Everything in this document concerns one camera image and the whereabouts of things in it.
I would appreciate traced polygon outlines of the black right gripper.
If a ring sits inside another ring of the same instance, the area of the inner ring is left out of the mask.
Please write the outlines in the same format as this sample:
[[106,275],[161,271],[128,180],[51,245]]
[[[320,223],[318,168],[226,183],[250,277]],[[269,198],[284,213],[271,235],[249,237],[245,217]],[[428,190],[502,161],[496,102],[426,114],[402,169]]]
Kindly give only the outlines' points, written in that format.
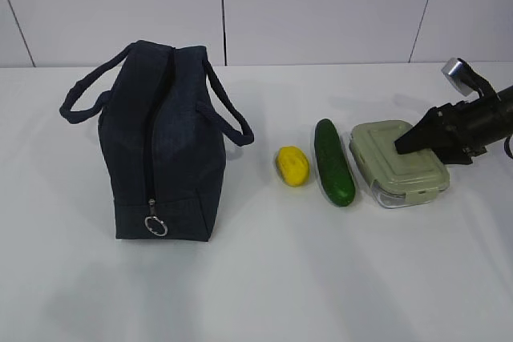
[[[465,113],[470,103],[460,101],[446,103],[437,109],[429,109],[421,120],[394,144],[397,153],[406,155],[423,149],[433,149],[440,161],[446,165],[471,165],[471,156],[487,153],[485,145],[477,144],[467,126]],[[450,143],[443,145],[443,137],[438,125],[443,128]]]

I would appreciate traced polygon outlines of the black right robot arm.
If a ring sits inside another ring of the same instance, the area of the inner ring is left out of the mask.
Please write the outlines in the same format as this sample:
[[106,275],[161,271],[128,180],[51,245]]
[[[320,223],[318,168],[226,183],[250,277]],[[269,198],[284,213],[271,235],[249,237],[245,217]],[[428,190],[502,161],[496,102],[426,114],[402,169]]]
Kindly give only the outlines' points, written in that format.
[[444,164],[469,165],[487,152],[486,146],[512,136],[512,88],[430,108],[397,139],[400,155],[431,149]]

